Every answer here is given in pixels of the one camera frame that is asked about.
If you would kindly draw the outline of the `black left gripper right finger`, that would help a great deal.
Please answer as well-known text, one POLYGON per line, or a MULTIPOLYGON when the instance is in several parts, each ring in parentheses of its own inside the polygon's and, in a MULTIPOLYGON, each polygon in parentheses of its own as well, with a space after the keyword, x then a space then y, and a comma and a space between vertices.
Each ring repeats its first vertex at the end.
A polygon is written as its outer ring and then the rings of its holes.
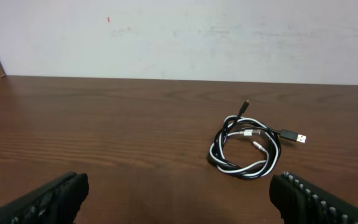
POLYGON ((358 224, 357 207, 291 172, 272 177, 269 196, 285 224, 358 224))

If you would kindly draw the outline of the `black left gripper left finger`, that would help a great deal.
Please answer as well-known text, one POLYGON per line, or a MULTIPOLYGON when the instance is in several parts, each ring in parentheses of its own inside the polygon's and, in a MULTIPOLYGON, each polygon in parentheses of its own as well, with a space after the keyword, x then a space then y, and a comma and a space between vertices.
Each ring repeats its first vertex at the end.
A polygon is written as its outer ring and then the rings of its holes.
POLYGON ((73 224, 88 193, 87 174, 68 172, 0 207, 0 224, 73 224))

